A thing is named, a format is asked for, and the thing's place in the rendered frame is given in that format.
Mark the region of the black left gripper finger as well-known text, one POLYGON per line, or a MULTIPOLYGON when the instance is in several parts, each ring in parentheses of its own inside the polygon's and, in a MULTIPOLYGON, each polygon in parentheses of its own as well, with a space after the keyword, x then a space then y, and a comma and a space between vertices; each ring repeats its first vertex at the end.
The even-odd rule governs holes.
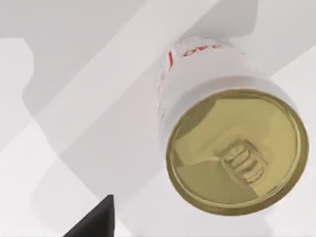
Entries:
POLYGON ((62 237, 114 237, 114 195, 107 195, 62 237))

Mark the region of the white can with gold lid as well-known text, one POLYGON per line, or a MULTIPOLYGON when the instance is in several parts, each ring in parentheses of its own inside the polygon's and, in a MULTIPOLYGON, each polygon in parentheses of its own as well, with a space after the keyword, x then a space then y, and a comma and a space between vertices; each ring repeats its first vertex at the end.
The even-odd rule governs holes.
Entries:
POLYGON ((175 190, 212 214, 270 207, 293 189, 309 156, 291 98, 222 38, 190 37, 168 51, 158 130, 175 190))

